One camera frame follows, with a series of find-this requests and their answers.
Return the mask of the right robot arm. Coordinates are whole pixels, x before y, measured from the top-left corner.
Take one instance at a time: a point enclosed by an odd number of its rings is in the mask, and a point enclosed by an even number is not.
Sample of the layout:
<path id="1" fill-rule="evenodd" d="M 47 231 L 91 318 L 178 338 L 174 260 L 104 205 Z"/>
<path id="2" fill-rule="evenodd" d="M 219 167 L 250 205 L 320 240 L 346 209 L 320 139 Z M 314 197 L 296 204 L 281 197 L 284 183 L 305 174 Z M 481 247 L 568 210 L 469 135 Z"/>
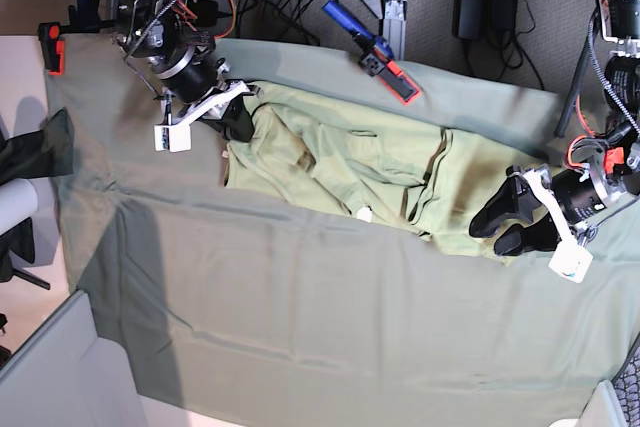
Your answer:
<path id="1" fill-rule="evenodd" d="M 227 16 L 236 18 L 235 1 L 227 3 Z M 210 0 L 118 0 L 115 39 L 123 62 L 142 59 L 155 78 L 147 86 L 162 112 L 153 129 L 159 152 L 189 150 L 196 122 L 225 140 L 247 143 L 254 135 L 244 101 L 257 91 L 231 78 L 228 62 L 215 54 L 217 40 L 232 31 L 214 32 L 222 15 Z"/>

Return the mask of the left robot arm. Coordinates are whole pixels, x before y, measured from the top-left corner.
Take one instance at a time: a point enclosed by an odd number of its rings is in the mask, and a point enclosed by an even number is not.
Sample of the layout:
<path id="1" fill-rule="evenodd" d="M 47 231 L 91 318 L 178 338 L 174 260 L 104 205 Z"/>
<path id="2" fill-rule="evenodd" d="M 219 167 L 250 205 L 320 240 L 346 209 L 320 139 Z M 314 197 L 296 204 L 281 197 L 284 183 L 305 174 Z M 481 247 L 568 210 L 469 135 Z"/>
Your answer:
<path id="1" fill-rule="evenodd" d="M 580 107 L 591 68 L 610 110 L 594 130 Z M 554 135 L 571 119 L 582 133 L 567 147 L 562 171 L 507 169 L 498 191 L 472 219 L 474 238 L 493 238 L 500 257 L 529 252 L 585 253 L 603 224 L 639 201 L 639 0 L 595 0 L 572 84 Z"/>

